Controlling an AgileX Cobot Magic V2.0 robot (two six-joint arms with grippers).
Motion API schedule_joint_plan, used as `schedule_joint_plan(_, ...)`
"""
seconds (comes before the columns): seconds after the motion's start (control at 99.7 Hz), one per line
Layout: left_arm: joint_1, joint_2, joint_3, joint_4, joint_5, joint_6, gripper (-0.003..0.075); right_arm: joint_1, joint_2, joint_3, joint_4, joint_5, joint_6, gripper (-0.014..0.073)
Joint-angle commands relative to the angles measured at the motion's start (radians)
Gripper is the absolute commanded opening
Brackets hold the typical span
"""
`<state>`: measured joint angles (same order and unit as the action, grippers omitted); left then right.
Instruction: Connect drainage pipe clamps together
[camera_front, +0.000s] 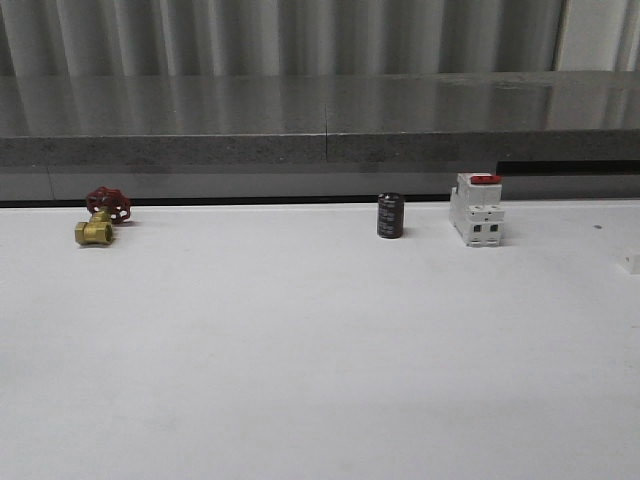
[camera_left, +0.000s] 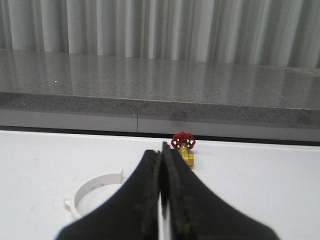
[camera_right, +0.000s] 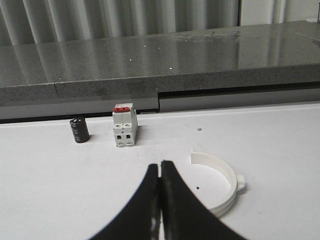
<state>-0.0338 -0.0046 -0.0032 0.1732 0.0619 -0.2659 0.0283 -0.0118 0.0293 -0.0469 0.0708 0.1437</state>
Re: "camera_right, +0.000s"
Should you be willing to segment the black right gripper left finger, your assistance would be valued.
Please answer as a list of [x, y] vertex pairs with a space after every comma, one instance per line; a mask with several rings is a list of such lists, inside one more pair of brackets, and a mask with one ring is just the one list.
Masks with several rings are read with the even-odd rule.
[[157, 240], [161, 222], [158, 165], [150, 164], [145, 176], [113, 220], [93, 240]]

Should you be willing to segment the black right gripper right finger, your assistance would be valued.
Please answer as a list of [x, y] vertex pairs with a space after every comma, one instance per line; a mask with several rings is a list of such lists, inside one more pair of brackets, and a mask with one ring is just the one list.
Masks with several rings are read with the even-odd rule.
[[161, 204], [166, 240], [244, 239], [197, 199], [168, 160], [161, 162]]

